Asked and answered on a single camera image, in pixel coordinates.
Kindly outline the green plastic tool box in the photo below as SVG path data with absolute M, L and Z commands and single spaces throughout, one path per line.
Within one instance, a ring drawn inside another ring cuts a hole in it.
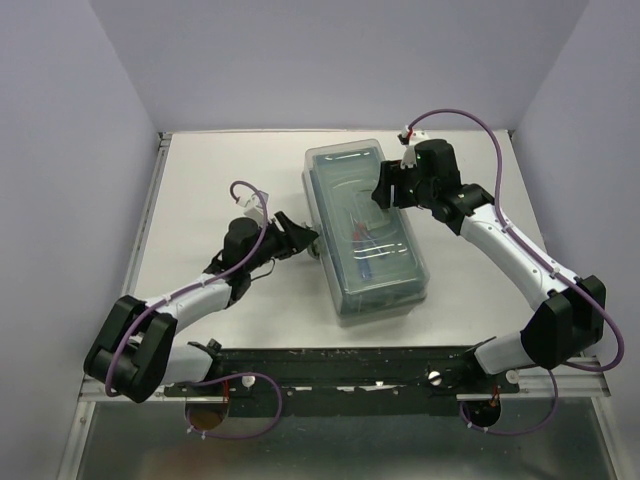
M 406 315 L 427 296 L 430 272 L 406 215 L 371 199 L 384 160 L 375 139 L 305 152 L 314 249 L 344 327 Z

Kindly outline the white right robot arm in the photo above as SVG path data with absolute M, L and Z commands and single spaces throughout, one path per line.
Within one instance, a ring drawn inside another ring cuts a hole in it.
M 507 221 L 489 192 L 463 183 L 447 141 L 422 141 L 408 146 L 402 159 L 382 162 L 371 198 L 383 210 L 429 210 L 482 251 L 533 310 L 522 330 L 472 349 L 472 360 L 459 370 L 467 389 L 483 391 L 498 373 L 511 369 L 552 370 L 602 339 L 604 284 L 596 276 L 581 278 L 558 264 Z

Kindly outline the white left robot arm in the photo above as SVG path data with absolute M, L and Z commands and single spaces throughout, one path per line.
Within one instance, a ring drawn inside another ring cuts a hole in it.
M 136 403 L 174 383 L 188 383 L 201 395 L 214 393 L 222 380 L 215 346 L 177 346 L 176 335 L 237 303 L 254 270 L 304 252 L 318 237 L 283 212 L 264 224 L 232 220 L 222 249 L 195 281 L 152 299 L 124 295 L 114 303 L 84 359 L 84 373 L 101 382 L 107 395 Z

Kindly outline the blue handled screwdriver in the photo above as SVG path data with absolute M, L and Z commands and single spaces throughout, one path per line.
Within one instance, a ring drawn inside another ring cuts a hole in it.
M 349 213 L 349 217 L 353 229 L 352 247 L 354 259 L 359 275 L 364 282 L 370 282 L 373 279 L 373 272 L 369 257 L 371 254 L 379 253 L 379 248 L 366 225 L 357 220 L 353 213 Z

